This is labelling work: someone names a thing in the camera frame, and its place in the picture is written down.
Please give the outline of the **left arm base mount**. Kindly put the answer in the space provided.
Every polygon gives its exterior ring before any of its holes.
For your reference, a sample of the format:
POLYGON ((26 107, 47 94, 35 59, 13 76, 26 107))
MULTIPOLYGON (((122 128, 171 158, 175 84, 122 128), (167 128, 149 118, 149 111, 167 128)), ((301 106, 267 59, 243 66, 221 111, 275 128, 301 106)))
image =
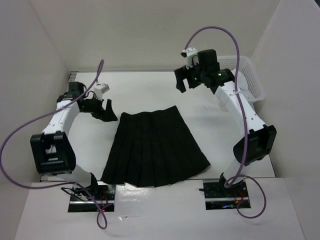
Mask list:
MULTIPOLYGON (((69 195, 69 213, 98 212, 92 198, 80 187, 61 187, 69 195)), ((103 212, 115 210, 116 185, 98 182, 95 190, 87 189, 103 212)))

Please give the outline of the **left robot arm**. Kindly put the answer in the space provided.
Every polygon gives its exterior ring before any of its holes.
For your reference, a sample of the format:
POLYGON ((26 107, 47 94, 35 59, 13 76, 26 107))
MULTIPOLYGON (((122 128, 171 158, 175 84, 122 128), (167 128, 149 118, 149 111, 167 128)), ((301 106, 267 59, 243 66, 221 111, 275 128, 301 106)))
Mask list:
POLYGON ((81 82, 69 83, 68 91, 56 101, 56 113, 40 134, 31 136, 30 145, 40 175, 60 176, 67 182, 79 183, 83 186, 82 195, 93 200, 100 193, 98 181, 93 173, 77 165, 68 135, 79 113, 89 113, 103 122, 114 122, 118 118, 110 99, 103 107, 103 95, 110 89, 107 84, 95 83, 91 90, 92 98, 87 97, 86 89, 81 82))

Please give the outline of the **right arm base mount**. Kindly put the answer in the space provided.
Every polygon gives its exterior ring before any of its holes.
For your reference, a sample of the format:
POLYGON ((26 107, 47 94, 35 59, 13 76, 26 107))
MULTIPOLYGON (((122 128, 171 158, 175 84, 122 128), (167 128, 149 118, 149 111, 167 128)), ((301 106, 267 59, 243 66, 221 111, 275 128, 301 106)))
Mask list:
POLYGON ((199 189, 204 194, 205 209, 230 210, 251 208, 249 193, 245 181, 237 183, 231 188, 224 188, 224 184, 217 179, 203 180, 203 186, 199 189))

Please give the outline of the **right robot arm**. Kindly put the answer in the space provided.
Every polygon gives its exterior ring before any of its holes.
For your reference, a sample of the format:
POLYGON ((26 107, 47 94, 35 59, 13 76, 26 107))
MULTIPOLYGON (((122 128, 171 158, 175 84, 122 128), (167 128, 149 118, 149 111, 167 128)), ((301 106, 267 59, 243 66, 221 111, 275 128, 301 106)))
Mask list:
POLYGON ((253 110, 239 86, 235 69, 222 69, 214 49, 197 51, 189 47, 181 52, 186 64, 174 71, 176 88, 184 93, 204 85, 224 104, 235 121, 242 137, 233 147, 234 160, 220 175, 219 192, 231 196, 246 177, 251 165, 269 155, 277 130, 267 125, 253 110))

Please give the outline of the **black skirt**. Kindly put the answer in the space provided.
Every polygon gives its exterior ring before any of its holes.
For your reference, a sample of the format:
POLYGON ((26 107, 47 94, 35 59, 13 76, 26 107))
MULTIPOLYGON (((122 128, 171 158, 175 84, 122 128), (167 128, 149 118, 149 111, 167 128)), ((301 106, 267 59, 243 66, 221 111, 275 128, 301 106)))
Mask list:
POLYGON ((176 106, 124 112, 101 181, 161 187, 192 178, 210 165, 176 106))

